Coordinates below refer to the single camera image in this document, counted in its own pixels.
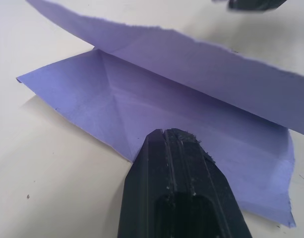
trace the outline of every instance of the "purple paper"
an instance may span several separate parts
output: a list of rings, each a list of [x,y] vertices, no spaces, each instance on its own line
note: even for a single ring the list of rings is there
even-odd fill
[[[98,50],[19,81],[131,161],[156,128],[195,134],[241,208],[295,226],[288,197],[294,151],[286,127],[304,133],[304,77],[172,30],[130,27],[29,2]]]

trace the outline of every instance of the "black object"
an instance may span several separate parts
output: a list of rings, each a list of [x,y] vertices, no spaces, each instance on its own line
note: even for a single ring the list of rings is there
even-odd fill
[[[266,11],[278,8],[286,0],[230,0],[229,8],[243,11]]]
[[[150,133],[125,179],[118,238],[251,238],[229,184],[195,136]]]

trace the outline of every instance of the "paper fold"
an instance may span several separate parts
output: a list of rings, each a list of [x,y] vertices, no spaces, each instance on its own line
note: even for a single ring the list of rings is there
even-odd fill
[[[288,187],[304,134],[304,77],[173,30],[127,26],[28,0],[97,48],[18,78],[71,123],[133,161],[156,128],[201,140],[242,209],[293,227]]]

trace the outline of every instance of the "white surface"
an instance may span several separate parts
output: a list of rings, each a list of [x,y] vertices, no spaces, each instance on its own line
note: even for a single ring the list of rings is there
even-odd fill
[[[288,0],[265,14],[226,12],[224,4],[210,0],[58,2],[87,15],[175,28],[304,74],[304,0]],[[130,163],[15,80],[91,48],[23,0],[0,0],[0,238],[117,237]],[[304,136],[292,136],[290,196],[297,228],[244,212],[254,238],[304,238]]]

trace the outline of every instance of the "lavender sheet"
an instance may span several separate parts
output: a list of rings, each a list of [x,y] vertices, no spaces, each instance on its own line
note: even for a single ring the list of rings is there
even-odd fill
[[[19,81],[131,161],[156,128],[197,135],[242,209],[295,226],[288,197],[294,150],[286,127],[304,133],[304,77],[172,30],[29,2],[98,50]]]

